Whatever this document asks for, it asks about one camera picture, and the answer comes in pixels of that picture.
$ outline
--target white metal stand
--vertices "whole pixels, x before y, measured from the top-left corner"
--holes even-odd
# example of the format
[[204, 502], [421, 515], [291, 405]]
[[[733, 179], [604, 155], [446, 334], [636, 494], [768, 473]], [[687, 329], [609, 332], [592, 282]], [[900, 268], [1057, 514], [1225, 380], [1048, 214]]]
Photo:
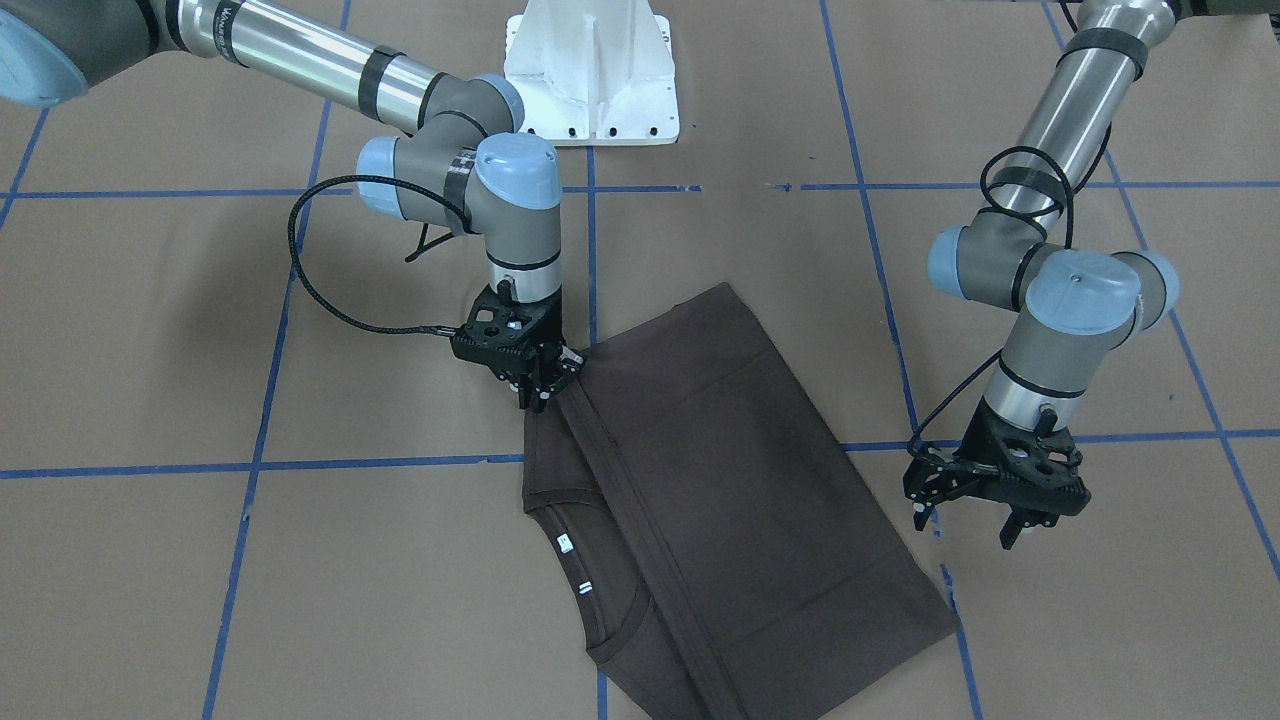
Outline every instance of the white metal stand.
[[522, 132], [554, 145], [666, 145], [680, 136], [671, 23], [648, 0], [530, 0], [507, 22]]

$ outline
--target black tape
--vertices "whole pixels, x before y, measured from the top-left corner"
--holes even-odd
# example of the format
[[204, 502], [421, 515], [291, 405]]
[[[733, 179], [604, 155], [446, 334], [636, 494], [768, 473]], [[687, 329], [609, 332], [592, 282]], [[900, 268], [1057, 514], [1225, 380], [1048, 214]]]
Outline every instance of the black tape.
[[524, 272], [529, 272], [529, 270], [540, 270], [540, 269], [545, 268], [547, 265], [550, 265], [552, 263], [559, 260], [559, 254], [561, 254], [561, 251], [557, 250], [556, 255], [552, 255], [550, 258], [543, 260], [541, 263], [532, 263], [532, 264], [529, 264], [529, 265], [516, 265], [516, 264], [512, 264], [512, 263], [503, 263], [502, 260], [494, 258], [493, 255], [489, 255], [489, 261], [493, 263], [494, 265], [498, 265], [499, 268], [504, 268], [507, 270], [524, 270]]
[[440, 83], [440, 79], [448, 73], [435, 73], [431, 82], [426, 83], [426, 91], [422, 92], [422, 104], [417, 106], [417, 129], [422, 129], [426, 124], [426, 104], [431, 101], [431, 94], [435, 92], [435, 86]]
[[1044, 247], [1048, 243], [1037, 242], [1036, 245], [1030, 246], [1030, 249], [1027, 250], [1027, 254], [1023, 255], [1023, 261], [1018, 264], [1018, 272], [1014, 273], [1014, 287], [1012, 290], [1009, 291], [1009, 306], [1014, 309], [1014, 313], [1023, 311], [1021, 299], [1018, 297], [1019, 295], [1018, 287], [1023, 284], [1023, 278], [1027, 277], [1027, 269], [1032, 266], [1032, 258], [1034, 258], [1036, 252], [1038, 252], [1039, 249]]
[[1060, 397], [1062, 400], [1070, 400], [1073, 397], [1080, 397], [1082, 395], [1084, 395], [1083, 389], [1078, 389], [1075, 392], [1062, 392], [1060, 389], [1050, 389], [1047, 387], [1041, 387], [1041, 386], [1038, 386], [1038, 384], [1036, 384], [1036, 383], [1033, 383], [1033, 382], [1030, 382], [1028, 379], [1024, 379], [1024, 378], [1019, 377], [1018, 373], [1012, 372], [1009, 368], [1009, 365], [1005, 365], [1005, 356], [1004, 355], [1000, 356], [1000, 369], [1006, 375], [1009, 375], [1009, 379], [1014, 380], [1019, 386], [1021, 386], [1021, 387], [1024, 387], [1024, 388], [1027, 388], [1027, 389], [1029, 389], [1032, 392], [1037, 392], [1039, 395], [1043, 395], [1046, 397]]
[[1138, 74], [1133, 78], [1134, 82], [1138, 82], [1138, 79], [1142, 78], [1142, 73], [1147, 70], [1147, 44], [1128, 32], [1108, 27], [1093, 27], [1075, 33], [1075, 37], [1066, 44], [1066, 50], [1062, 51], [1062, 58], [1066, 58], [1078, 50], [1088, 50], [1091, 47], [1112, 50], [1115, 53], [1120, 53], [1121, 55], [1128, 55], [1129, 59], [1133, 60], [1134, 68], [1138, 70]]
[[1044, 197], [1051, 199], [1059, 206], [1066, 205], [1066, 188], [1062, 186], [1062, 181], [1046, 173], [1044, 170], [1021, 168], [1016, 165], [1001, 168], [996, 172], [996, 177], [991, 179], [991, 187], [995, 190], [1002, 184], [1020, 184], [1023, 187], [1029, 187]]
[[178, 20], [178, 5], [180, 4], [182, 0], [169, 0], [164, 9], [164, 19], [165, 24], [169, 26], [169, 38], [173, 40], [173, 44], [183, 53], [191, 53], [187, 44], [182, 41], [182, 23]]
[[232, 27], [243, 4], [244, 0], [221, 0], [218, 4], [218, 9], [214, 10], [214, 47], [218, 47], [218, 54], [228, 61], [247, 68], [248, 65], [236, 56], [236, 49], [232, 46]]
[[466, 113], [460, 113], [457, 110], [444, 110], [443, 113], [436, 113], [436, 115], [456, 115], [458, 118], [462, 118], [463, 120], [471, 123], [471, 127], [476, 128], [476, 131], [480, 132], [481, 137], [489, 137], [489, 131], [484, 129], [484, 126], [481, 126], [475, 118], [472, 118]]
[[134, 0], [134, 3], [138, 4], [138, 12], [142, 13], [142, 19], [147, 23], [147, 56], [155, 55], [156, 50], [160, 49], [160, 20], [156, 18], [150, 0]]
[[[444, 173], [444, 199], [463, 210], [467, 206], [467, 183], [471, 181], [471, 169], [475, 167], [476, 151], [463, 149], [453, 158], [449, 170]], [[475, 234], [471, 232], [471, 218], [460, 219], [453, 213], [447, 213], [447, 217], [453, 234]]]
[[365, 60], [365, 69], [360, 73], [360, 91], [356, 94], [360, 114], [383, 122], [378, 117], [378, 87], [383, 85], [383, 76], [387, 74], [387, 67], [401, 55], [403, 53], [394, 47], [379, 45], [374, 47], [374, 54]]

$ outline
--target blue tape grid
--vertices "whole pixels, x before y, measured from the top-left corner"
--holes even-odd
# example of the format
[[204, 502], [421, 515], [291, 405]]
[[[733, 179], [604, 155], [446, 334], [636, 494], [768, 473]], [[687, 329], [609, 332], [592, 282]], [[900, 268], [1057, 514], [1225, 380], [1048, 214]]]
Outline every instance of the blue tape grid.
[[[1044, 10], [1044, 18], [1048, 20], [1048, 27], [1053, 31], [1053, 40], [1057, 42], [1059, 49], [1065, 50], [1066, 42], [1062, 40], [1062, 33], [1057, 27], [1057, 22], [1053, 19], [1053, 14], [1050, 12], [1048, 5], [1041, 5]], [[1129, 188], [1138, 187], [1137, 184], [1129, 184], [1124, 182], [1120, 176], [1120, 170], [1116, 168], [1115, 158], [1108, 150], [1106, 152], [1107, 168], [1111, 169], [1111, 174], [1116, 179], [1116, 184], [1120, 191], [1120, 200], [1124, 202], [1125, 213], [1129, 215], [1129, 223], [1133, 224], [1133, 232], [1138, 237], [1138, 245], [1143, 250], [1151, 250], [1147, 243], [1147, 233], [1142, 229], [1142, 223], [1138, 220], [1138, 213], [1133, 209], [1133, 202], [1129, 199]], [[1213, 404], [1213, 397], [1208, 392], [1208, 383], [1204, 382], [1204, 375], [1201, 373], [1199, 363], [1196, 360], [1196, 352], [1192, 351], [1190, 341], [1187, 338], [1187, 332], [1183, 329], [1183, 323], [1178, 318], [1178, 310], [1170, 310], [1169, 320], [1174, 324], [1174, 332], [1178, 333], [1178, 342], [1181, 345], [1183, 355], [1187, 356], [1187, 364], [1190, 366], [1192, 375], [1196, 378], [1196, 387], [1199, 388], [1201, 398], [1204, 402], [1204, 409], [1208, 410], [1210, 420], [1213, 423], [1215, 437], [1222, 446], [1222, 452], [1226, 455], [1226, 461], [1231, 466], [1231, 474], [1235, 477], [1235, 484], [1240, 489], [1240, 497], [1244, 500], [1245, 507], [1249, 510], [1249, 516], [1253, 519], [1253, 527], [1258, 533], [1258, 539], [1262, 542], [1262, 548], [1267, 553], [1267, 559], [1271, 561], [1271, 571], [1275, 574], [1276, 580], [1280, 580], [1280, 556], [1276, 555], [1275, 543], [1271, 541], [1271, 533], [1267, 532], [1267, 525], [1262, 520], [1262, 514], [1258, 512], [1257, 502], [1253, 500], [1253, 491], [1249, 489], [1249, 482], [1244, 478], [1244, 471], [1240, 470], [1240, 464], [1235, 457], [1235, 448], [1231, 447], [1231, 436], [1226, 432], [1222, 425], [1222, 418], [1217, 414], [1217, 406]]]
[[[872, 243], [873, 258], [876, 260], [877, 279], [881, 283], [881, 290], [884, 301], [884, 311], [888, 319], [890, 333], [897, 350], [899, 356], [899, 369], [902, 382], [904, 401], [906, 404], [908, 416], [911, 425], [915, 427], [915, 406], [911, 395], [910, 380], [908, 377], [905, 356], [902, 354], [900, 337], [897, 334], [896, 320], [893, 316], [892, 299], [890, 295], [887, 277], [883, 269], [883, 261], [879, 252], [879, 240], [876, 232], [876, 222], [872, 213], [869, 191], [893, 191], [893, 190], [975, 190], [977, 183], [972, 182], [938, 182], [938, 183], [869, 183], [865, 179], [861, 167], [861, 158], [858, 150], [858, 140], [855, 133], [855, 127], [852, 122], [852, 115], [849, 109], [847, 96], [845, 94], [844, 78], [840, 70], [840, 58], [835, 44], [835, 37], [831, 27], [831, 18], [827, 9], [827, 1], [819, 0], [819, 8], [823, 18], [823, 28], [826, 33], [826, 40], [828, 44], [829, 58], [832, 63], [832, 72], [835, 76], [836, 90], [840, 97], [841, 111], [845, 119], [845, 129], [850, 145], [850, 158], [854, 165], [854, 173], [856, 177], [855, 183], [810, 183], [801, 184], [803, 191], [858, 191], [861, 200], [864, 219], [868, 228], [868, 234]], [[1055, 40], [1060, 46], [1064, 45], [1061, 33], [1056, 26], [1055, 18], [1047, 5], [1043, 5], [1046, 18], [1050, 22], [1050, 27], [1053, 32]], [[351, 14], [351, 0], [344, 0], [343, 3], [343, 18], [342, 27], [347, 26]], [[321, 111], [320, 127], [316, 133], [315, 151], [312, 155], [312, 165], [308, 176], [308, 184], [317, 179], [319, 163], [321, 154], [324, 151], [325, 133], [328, 129], [329, 111], [332, 109], [330, 102], [324, 104]], [[32, 129], [31, 137], [27, 142], [26, 150], [22, 156], [22, 161], [18, 170], [13, 178], [13, 182], [8, 190], [0, 195], [4, 199], [3, 205], [0, 205], [0, 228], [4, 227], [9, 213], [18, 200], [74, 200], [74, 199], [182, 199], [182, 197], [273, 197], [273, 196], [297, 196], [301, 195], [303, 188], [230, 188], [230, 190], [152, 190], [152, 191], [73, 191], [73, 192], [22, 192], [20, 186], [23, 177], [26, 176], [27, 168], [31, 164], [31, 159], [36, 151], [37, 143], [40, 141], [41, 133], [45, 128], [45, 123], [49, 118], [49, 110], [40, 113], [35, 128]], [[1106, 156], [1107, 165], [1115, 177], [1114, 182], [1096, 182], [1091, 183], [1094, 188], [1112, 188], [1117, 190], [1121, 195], [1124, 206], [1129, 214], [1130, 223], [1134, 227], [1134, 232], [1138, 237], [1142, 247], [1147, 247], [1147, 238], [1143, 233], [1140, 222], [1138, 220], [1137, 213], [1133, 209], [1133, 204], [1129, 199], [1128, 190], [1130, 188], [1161, 188], [1161, 190], [1202, 190], [1202, 188], [1275, 188], [1280, 187], [1280, 181], [1187, 181], [1187, 182], [1126, 182], [1123, 179], [1116, 169], [1116, 164], [1111, 154]], [[568, 193], [582, 193], [588, 196], [588, 252], [589, 252], [589, 272], [590, 272], [590, 290], [589, 290], [589, 304], [590, 304], [590, 333], [591, 342], [598, 341], [598, 263], [596, 263], [596, 208], [595, 197], [599, 193], [654, 193], [654, 192], [700, 192], [703, 188], [698, 184], [659, 184], [659, 186], [599, 186], [595, 178], [595, 150], [589, 147], [586, 150], [586, 164], [588, 164], [588, 184], [586, 186], [571, 186], [566, 187], [564, 191]], [[351, 195], [351, 190], [330, 190], [326, 195]], [[300, 229], [300, 243], [306, 236], [308, 213], [305, 213], [301, 222]], [[329, 470], [329, 469], [357, 469], [357, 468], [406, 468], [406, 466], [449, 466], [449, 465], [470, 465], [480, 462], [521, 462], [524, 461], [522, 455], [507, 454], [507, 455], [467, 455], [467, 456], [436, 456], [436, 457], [381, 457], [381, 459], [339, 459], [339, 460], [303, 460], [303, 461], [264, 461], [262, 454], [266, 442], [266, 433], [270, 424], [271, 415], [271, 402], [275, 395], [275, 387], [279, 378], [280, 359], [284, 351], [284, 341], [288, 329], [288, 307], [289, 299], [292, 293], [293, 273], [289, 274], [288, 286], [285, 288], [284, 305], [280, 313], [280, 320], [276, 332], [275, 350], [273, 352], [271, 368], [268, 377], [268, 388], [262, 402], [262, 415], [259, 428], [257, 439], [255, 442], [253, 460], [251, 462], [215, 462], [215, 464], [189, 464], [189, 465], [143, 465], [143, 466], [108, 466], [108, 468], [50, 468], [50, 469], [17, 469], [17, 470], [0, 470], [0, 480], [18, 480], [18, 479], [38, 479], [38, 478], [92, 478], [92, 477], [120, 477], [120, 475], [156, 475], [156, 474], [193, 474], [193, 473], [248, 473], [248, 482], [246, 484], [244, 503], [241, 516], [241, 524], [237, 533], [236, 548], [232, 559], [232, 568], [228, 577], [228, 589], [227, 597], [224, 600], [223, 616], [219, 626], [218, 639], [215, 643], [214, 659], [210, 667], [210, 679], [206, 689], [205, 705], [202, 719], [210, 720], [212, 717], [214, 706], [216, 703], [218, 683], [221, 673], [221, 664], [225, 657], [227, 641], [230, 632], [230, 620], [234, 611], [236, 603], [236, 591], [238, 587], [239, 569], [243, 562], [243, 555], [247, 544], [248, 527], [251, 518], [251, 509], [253, 505], [253, 497], [256, 493], [257, 479], [264, 471], [288, 471], [288, 470]], [[1196, 378], [1197, 386], [1199, 388], [1201, 396], [1204, 401], [1206, 409], [1211, 416], [1213, 430], [1211, 432], [1175, 432], [1175, 433], [1123, 433], [1123, 434], [1100, 434], [1100, 436], [1080, 436], [1076, 439], [1082, 443], [1126, 443], [1126, 442], [1167, 442], [1167, 441], [1194, 441], [1194, 439], [1216, 439], [1220, 442], [1224, 454], [1231, 466], [1233, 474], [1239, 486], [1240, 493], [1245, 501], [1249, 510], [1251, 518], [1253, 519], [1254, 527], [1257, 528], [1260, 539], [1271, 560], [1272, 569], [1276, 573], [1277, 579], [1280, 579], [1280, 559], [1276, 556], [1275, 546], [1271, 541], [1270, 533], [1258, 512], [1257, 505], [1253, 500], [1252, 491], [1249, 489], [1248, 482], [1240, 470], [1239, 462], [1235, 457], [1235, 452], [1231, 447], [1231, 439], [1242, 438], [1275, 438], [1280, 437], [1280, 429], [1276, 428], [1260, 428], [1260, 429], [1236, 429], [1228, 430], [1222, 425], [1221, 418], [1213, 404], [1212, 396], [1210, 395], [1207, 383], [1204, 382], [1203, 374], [1199, 370], [1199, 364], [1196, 360], [1194, 352], [1192, 350], [1190, 342], [1187, 333], [1176, 316], [1176, 313], [1171, 314], [1171, 322], [1174, 324], [1175, 332], [1179, 338], [1179, 343], [1187, 356], [1188, 364], [1192, 369], [1192, 374]], [[955, 447], [959, 445], [957, 441], [945, 441], [941, 445]], [[876, 452], [876, 451], [900, 451], [905, 448], [904, 442], [860, 442], [860, 443], [846, 443], [844, 446], [847, 452]], [[954, 611], [959, 616], [959, 609], [955, 600], [955, 582], [951, 575], [950, 569], [946, 565], [941, 568], [943, 579], [947, 589], [947, 600]], [[973, 673], [973, 664], [969, 656], [968, 641], [964, 634], [964, 628], [961, 624], [960, 632], [957, 634], [957, 643], [960, 646], [960, 655], [965, 673], [966, 685], [969, 688], [970, 705], [973, 708], [974, 717], [982, 719], [982, 702], [978, 692], [978, 684]], [[607, 680], [603, 674], [596, 676], [596, 714], [600, 720], [608, 717], [608, 693], [607, 693]]]

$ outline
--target robotic arm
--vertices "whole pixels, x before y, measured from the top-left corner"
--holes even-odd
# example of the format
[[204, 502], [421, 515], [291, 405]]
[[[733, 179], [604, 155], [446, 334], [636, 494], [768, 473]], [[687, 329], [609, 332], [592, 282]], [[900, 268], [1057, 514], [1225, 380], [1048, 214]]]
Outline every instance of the robotic arm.
[[506, 78], [462, 81], [266, 0], [0, 0], [0, 96], [10, 100], [52, 106], [166, 50], [221, 56], [410, 135], [371, 141], [358, 177], [404, 181], [447, 204], [374, 182], [360, 195], [397, 218], [485, 236], [489, 283], [445, 333], [454, 355], [535, 411], [581, 369], [561, 327], [556, 149], [515, 133], [524, 104]]
[[[1169, 314], [1179, 281], [1155, 252], [1071, 249], [1075, 191], [1149, 49], [1179, 20], [1277, 10], [1276, 0], [1083, 3], [1079, 32], [1018, 145], [983, 170], [988, 206], [968, 227], [943, 231], [929, 252], [937, 288], [1018, 319], [960, 447], [948, 454], [913, 437], [902, 488], [918, 530], [940, 502], [1004, 502], [1011, 512], [1000, 542], [1009, 550], [1024, 529], [1053, 527], [1089, 502], [1068, 424], [1106, 354]], [[1048, 243], [1064, 217], [1064, 245]]]

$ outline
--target blue tape line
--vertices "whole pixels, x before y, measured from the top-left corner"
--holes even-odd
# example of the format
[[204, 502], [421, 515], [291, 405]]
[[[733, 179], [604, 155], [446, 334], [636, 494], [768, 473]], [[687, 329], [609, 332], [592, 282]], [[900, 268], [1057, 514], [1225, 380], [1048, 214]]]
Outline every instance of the blue tape line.
[[244, 543], [248, 541], [250, 509], [257, 495], [257, 470], [248, 475], [244, 488], [244, 505], [241, 510], [239, 527], [236, 530], [236, 552], [232, 555], [232, 570], [227, 578], [227, 596], [223, 598], [223, 615], [218, 623], [218, 639], [214, 643], [214, 661], [209, 669], [209, 685], [205, 689], [205, 706], [201, 720], [212, 720], [214, 705], [218, 702], [218, 683], [223, 676], [223, 660], [227, 657], [227, 638], [232, 632], [232, 612], [236, 611], [236, 592], [239, 588], [239, 571], [244, 560]]
[[1226, 430], [1226, 437], [1233, 439], [1280, 437], [1280, 429]]
[[1170, 441], [1189, 441], [1189, 439], [1217, 439], [1217, 433], [1213, 430], [1185, 430], [1185, 432], [1169, 432], [1169, 433], [1094, 434], [1094, 436], [1078, 436], [1075, 438], [1075, 442], [1080, 445], [1106, 445], [1106, 443], [1125, 443], [1125, 442], [1170, 442]]
[[[305, 187], [262, 187], [232, 190], [86, 190], [64, 192], [19, 192], [20, 200], [122, 200], [166, 197], [297, 197]], [[329, 188], [320, 195], [351, 195], [351, 188]]]
[[[347, 22], [351, 18], [351, 0], [343, 0], [342, 5], [342, 22], [339, 27], [342, 29], [347, 28]], [[329, 110], [333, 102], [329, 100], [324, 101], [324, 106], [320, 110], [320, 127], [316, 131], [315, 149], [311, 156], [311, 170], [307, 179], [307, 186], [312, 186], [320, 174], [320, 158], [324, 154], [324, 141], [325, 135], [329, 131]], [[306, 237], [307, 215], [302, 217], [301, 225], [298, 228], [298, 249], [301, 250], [303, 238]], [[280, 361], [284, 356], [284, 340], [289, 328], [289, 297], [293, 290], [293, 268], [289, 268], [289, 279], [284, 287], [284, 302], [280, 306], [280, 320], [276, 327], [275, 333], [275, 348], [271, 354], [271, 369], [268, 373], [266, 379], [266, 392], [262, 397], [262, 419], [259, 425], [257, 439], [253, 443], [253, 464], [259, 465], [262, 461], [262, 454], [266, 448], [266, 433], [271, 423], [271, 404], [275, 398], [276, 380], [280, 375]], [[223, 601], [223, 616], [218, 628], [218, 641], [214, 644], [214, 660], [209, 669], [209, 685], [205, 689], [205, 706], [201, 714], [201, 720], [212, 720], [214, 706], [218, 702], [218, 684], [221, 680], [223, 673], [223, 659], [227, 656], [227, 639], [230, 635], [232, 628], [232, 615], [236, 611], [236, 593], [239, 588], [239, 573], [241, 566], [244, 562], [244, 547], [248, 542], [248, 525], [251, 519], [251, 510], [253, 507], [253, 500], [257, 495], [257, 479], [260, 470], [253, 469], [250, 471], [248, 482], [244, 486], [244, 505], [241, 511], [239, 529], [236, 533], [236, 550], [232, 553], [232, 568], [227, 578], [227, 597]]]
[[22, 178], [27, 176], [27, 168], [31, 165], [31, 156], [36, 154], [36, 143], [40, 142], [40, 135], [45, 132], [45, 120], [49, 119], [49, 109], [40, 111], [40, 117], [36, 118], [36, 127], [31, 128], [31, 137], [27, 140], [27, 149], [22, 154], [22, 161], [18, 163], [18, 172], [13, 176], [13, 182], [9, 184], [9, 193], [4, 200], [4, 205], [0, 205], [0, 228], [4, 228], [5, 220], [9, 219], [9, 210], [13, 209], [13, 202], [17, 199], [18, 188], [22, 186]]
[[595, 717], [609, 720], [609, 683], [600, 670], [595, 671]]
[[[1057, 40], [1059, 47], [1065, 47], [1062, 44], [1062, 35], [1057, 29], [1057, 23], [1053, 20], [1053, 14], [1050, 12], [1047, 5], [1042, 5], [1044, 10], [1044, 17], [1048, 18], [1050, 28], [1053, 31], [1053, 38]], [[1138, 220], [1138, 213], [1133, 209], [1133, 202], [1129, 200], [1128, 187], [1138, 187], [1137, 183], [1126, 183], [1120, 176], [1120, 170], [1116, 168], [1115, 158], [1112, 158], [1108, 150], [1105, 154], [1107, 168], [1111, 169], [1111, 174], [1116, 179], [1116, 184], [1120, 191], [1120, 200], [1124, 202], [1125, 213], [1129, 215], [1129, 223], [1133, 224], [1134, 234], [1138, 237], [1138, 245], [1143, 250], [1149, 250], [1151, 246], [1147, 243], [1147, 233], [1142, 229], [1142, 223]], [[1253, 182], [1240, 182], [1235, 183], [1238, 187], [1254, 187], [1257, 183]], [[1189, 183], [1185, 187], [1204, 187], [1204, 183]], [[1253, 500], [1253, 491], [1249, 489], [1249, 483], [1244, 478], [1244, 473], [1240, 470], [1240, 464], [1235, 457], [1235, 450], [1231, 447], [1230, 436], [1226, 428], [1222, 427], [1222, 418], [1217, 414], [1217, 406], [1213, 404], [1213, 397], [1208, 392], [1208, 383], [1204, 382], [1204, 375], [1201, 373], [1199, 363], [1196, 360], [1196, 352], [1192, 351], [1192, 343], [1187, 338], [1187, 331], [1183, 329], [1181, 320], [1178, 319], [1178, 311], [1171, 310], [1169, 313], [1169, 320], [1174, 324], [1174, 332], [1178, 334], [1178, 342], [1183, 347], [1183, 355], [1187, 356], [1187, 364], [1190, 366], [1192, 377], [1196, 378], [1196, 387], [1199, 388], [1201, 398], [1204, 401], [1204, 409], [1208, 410], [1210, 420], [1213, 423], [1215, 434], [1213, 437], [1222, 446], [1222, 454], [1226, 455], [1226, 461], [1231, 466], [1231, 474], [1235, 477], [1235, 484], [1240, 489], [1240, 496], [1244, 498], [1244, 505], [1249, 510], [1249, 518], [1253, 519], [1253, 527], [1258, 533], [1258, 539], [1262, 541], [1262, 548], [1267, 553], [1267, 559], [1271, 561], [1271, 571], [1275, 574], [1276, 580], [1280, 580], [1280, 556], [1276, 555], [1275, 543], [1271, 541], [1271, 533], [1267, 532], [1267, 525], [1262, 520], [1262, 514], [1258, 512], [1257, 502]]]
[[586, 305], [588, 324], [590, 327], [590, 343], [599, 342], [600, 325], [596, 314], [599, 288], [596, 286], [596, 234], [595, 234], [595, 147], [586, 149]]
[[353, 457], [349, 460], [283, 460], [265, 461], [259, 466], [264, 473], [280, 470], [352, 470], [358, 468], [430, 468], [480, 464], [524, 462], [525, 456], [512, 455], [445, 455], [439, 457]]
[[831, 14], [827, 10], [827, 0], [818, 1], [822, 9], [823, 31], [827, 35], [827, 53], [831, 56], [831, 70], [836, 78], [836, 92], [840, 95], [840, 110], [845, 115], [845, 133], [849, 136], [849, 154], [854, 161], [854, 174], [858, 178], [859, 195], [863, 201], [863, 217], [867, 220], [867, 234], [872, 245], [872, 259], [876, 263], [876, 278], [881, 284], [881, 296], [884, 301], [884, 316], [888, 322], [888, 334], [893, 341], [893, 350], [897, 352], [897, 368], [902, 382], [902, 400], [906, 402], [906, 415], [911, 423], [911, 429], [919, 427], [915, 415], [915, 400], [911, 395], [911, 380], [906, 373], [906, 356], [902, 354], [902, 340], [897, 332], [897, 319], [893, 315], [893, 300], [888, 292], [888, 277], [884, 274], [884, 259], [881, 255], [879, 237], [876, 233], [876, 218], [872, 215], [870, 197], [867, 195], [867, 177], [863, 174], [861, 154], [858, 151], [858, 136], [854, 132], [854, 117], [849, 110], [849, 97], [845, 94], [845, 78], [840, 69], [840, 56], [836, 53], [836, 38], [831, 31]]
[[[1280, 181], [1091, 181], [1091, 190], [1254, 190], [1280, 187]], [[975, 182], [813, 182], [804, 183], [804, 191], [832, 190], [978, 190]]]
[[0, 480], [33, 480], [51, 478], [122, 478], [131, 475], [196, 475], [210, 473], [247, 473], [252, 462], [209, 462], [201, 465], [123, 465], [118, 468], [44, 468], [0, 470]]
[[1138, 190], [1233, 190], [1233, 188], [1267, 188], [1280, 187], [1280, 181], [1174, 181], [1174, 182], [1148, 182], [1148, 181], [1120, 181], [1119, 183], [1100, 183], [1100, 187], [1133, 187]]
[[[589, 147], [588, 150], [591, 150], [590, 155], [595, 154], [594, 147]], [[568, 192], [571, 195], [588, 195], [591, 192], [645, 193], [645, 192], [701, 192], [703, 191], [703, 186], [700, 184], [590, 184], [590, 181], [588, 181], [588, 183], [589, 184], [566, 186], [564, 192]]]
[[[1265, 439], [1280, 438], [1280, 428], [1252, 428], [1239, 430], [1226, 430], [1226, 437], [1233, 439]], [[1075, 441], [1080, 445], [1124, 445], [1138, 442], [1175, 442], [1219, 439], [1217, 430], [1187, 430], [1169, 433], [1114, 433], [1079, 436]], [[932, 441], [938, 447], [960, 447], [959, 439]], [[845, 452], [883, 452], [906, 450], [905, 441], [882, 442], [846, 442], [840, 446]], [[424, 468], [424, 466], [452, 466], [452, 465], [477, 465], [488, 464], [515, 464], [524, 462], [521, 454], [492, 454], [492, 455], [439, 455], [419, 457], [348, 457], [337, 460], [274, 460], [262, 462], [207, 462], [207, 464], [175, 464], [175, 465], [119, 465], [99, 468], [24, 468], [13, 470], [0, 470], [0, 480], [32, 480], [50, 478], [99, 478], [99, 477], [129, 477], [129, 475], [187, 475], [187, 474], [214, 474], [214, 473], [247, 473], [257, 469], [262, 473], [279, 473], [288, 470], [351, 470], [358, 468]]]
[[846, 442], [840, 446], [845, 452], [881, 452], [884, 450], [906, 450], [905, 441], [886, 442]]
[[1249, 510], [1249, 518], [1253, 519], [1253, 527], [1258, 532], [1258, 539], [1262, 541], [1262, 548], [1266, 551], [1267, 559], [1271, 560], [1271, 571], [1275, 573], [1276, 580], [1280, 580], [1280, 556], [1276, 555], [1275, 543], [1271, 542], [1271, 533], [1267, 532], [1267, 525], [1262, 520], [1262, 514], [1258, 512], [1258, 505], [1253, 500], [1253, 491], [1249, 489], [1249, 483], [1244, 479], [1244, 473], [1240, 470], [1240, 462], [1235, 457], [1235, 450], [1231, 447], [1226, 429], [1222, 427], [1222, 419], [1219, 416], [1217, 407], [1213, 405], [1213, 398], [1208, 393], [1208, 384], [1204, 382], [1204, 375], [1201, 374], [1199, 363], [1196, 361], [1196, 354], [1192, 352], [1190, 341], [1187, 340], [1187, 331], [1183, 329], [1183, 323], [1178, 319], [1176, 310], [1169, 313], [1169, 319], [1174, 323], [1174, 332], [1178, 333], [1178, 342], [1183, 346], [1183, 352], [1187, 355], [1187, 361], [1192, 368], [1192, 375], [1196, 378], [1196, 386], [1199, 388], [1201, 397], [1204, 398], [1204, 407], [1208, 410], [1210, 420], [1213, 421], [1213, 427], [1217, 429], [1219, 443], [1222, 446], [1226, 461], [1231, 466], [1231, 474], [1235, 475], [1235, 484], [1239, 487], [1240, 496], [1244, 498], [1244, 505]]
[[947, 569], [946, 562], [941, 568], [942, 582], [947, 585], [947, 603], [951, 605], [951, 611], [956, 614], [956, 646], [960, 648], [960, 665], [964, 667], [964, 682], [969, 687], [969, 707], [973, 708], [974, 720], [983, 720], [982, 698], [978, 696], [978, 680], [973, 674], [973, 659], [969, 655], [969, 638], [965, 635], [964, 620], [960, 619], [960, 609], [956, 606], [955, 580], [951, 578], [951, 570]]
[[1062, 40], [1062, 32], [1057, 29], [1057, 20], [1053, 18], [1053, 13], [1050, 10], [1050, 4], [1042, 3], [1041, 10], [1044, 10], [1044, 19], [1048, 20], [1048, 28], [1053, 31], [1053, 40], [1057, 42], [1057, 49], [1065, 51], [1066, 41]]

